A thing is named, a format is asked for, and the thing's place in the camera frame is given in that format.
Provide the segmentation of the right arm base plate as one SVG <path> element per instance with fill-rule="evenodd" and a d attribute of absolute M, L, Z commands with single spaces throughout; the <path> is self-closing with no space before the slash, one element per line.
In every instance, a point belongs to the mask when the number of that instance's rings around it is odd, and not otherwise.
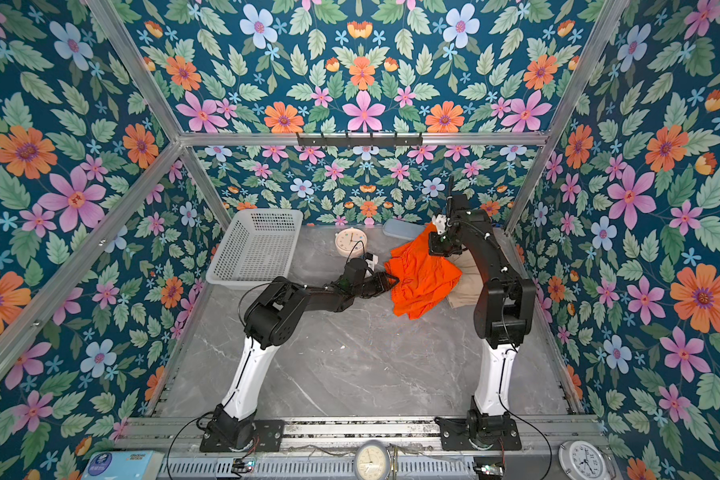
<path fill-rule="evenodd" d="M 441 447 L 445 451 L 519 451 L 516 422 L 509 415 L 470 418 L 436 417 Z"/>

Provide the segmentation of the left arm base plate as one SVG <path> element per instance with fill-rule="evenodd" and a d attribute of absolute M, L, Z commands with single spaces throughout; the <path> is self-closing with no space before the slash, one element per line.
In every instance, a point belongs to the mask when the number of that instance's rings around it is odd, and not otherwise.
<path fill-rule="evenodd" d="M 199 450 L 204 453 L 278 452 L 284 438 L 282 420 L 211 420 L 203 433 Z"/>

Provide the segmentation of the orange shorts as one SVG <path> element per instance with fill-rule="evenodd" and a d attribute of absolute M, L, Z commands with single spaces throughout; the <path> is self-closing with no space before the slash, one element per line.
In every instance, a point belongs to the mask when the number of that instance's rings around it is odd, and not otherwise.
<path fill-rule="evenodd" d="M 430 233 L 437 233 L 432 224 L 415 240 L 393 249 L 385 263 L 386 272 L 399 279 L 390 292 L 393 313 L 398 317 L 421 318 L 450 294 L 462 276 L 445 257 L 429 254 Z"/>

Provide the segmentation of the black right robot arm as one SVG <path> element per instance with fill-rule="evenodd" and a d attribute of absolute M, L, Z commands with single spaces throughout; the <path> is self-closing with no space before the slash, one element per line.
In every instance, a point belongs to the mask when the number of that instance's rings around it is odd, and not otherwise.
<path fill-rule="evenodd" d="M 509 409 L 509 384 L 519 347 L 532 328 L 535 286 L 512 267 L 490 217 L 472 209 L 465 195 L 449 194 L 444 212 L 432 224 L 436 230 L 428 235 L 430 256 L 445 259 L 468 253 L 481 280 L 473 311 L 482 347 L 479 380 L 466 416 L 439 422 L 442 447 L 519 450 L 518 417 Z"/>

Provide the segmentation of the beige drawstring shorts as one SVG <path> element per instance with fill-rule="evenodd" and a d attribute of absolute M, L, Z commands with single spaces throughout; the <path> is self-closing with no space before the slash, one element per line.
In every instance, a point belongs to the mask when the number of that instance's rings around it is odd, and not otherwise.
<path fill-rule="evenodd" d="M 484 281 L 472 254 L 465 251 L 452 255 L 447 260 L 461 272 L 458 283 L 447 296 L 449 306 L 453 309 L 475 306 L 482 292 Z"/>

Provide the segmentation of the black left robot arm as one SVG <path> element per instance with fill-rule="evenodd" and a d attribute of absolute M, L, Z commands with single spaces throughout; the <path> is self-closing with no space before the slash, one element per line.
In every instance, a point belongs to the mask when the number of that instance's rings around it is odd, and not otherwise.
<path fill-rule="evenodd" d="M 348 260 L 342 275 L 322 287 L 283 276 L 272 280 L 242 316 L 244 350 L 227 394 L 203 428 L 200 450 L 249 451 L 264 438 L 255 420 L 261 388 L 278 349 L 305 313 L 341 313 L 357 299 L 375 298 L 398 283 L 397 276 L 374 270 L 364 258 Z"/>

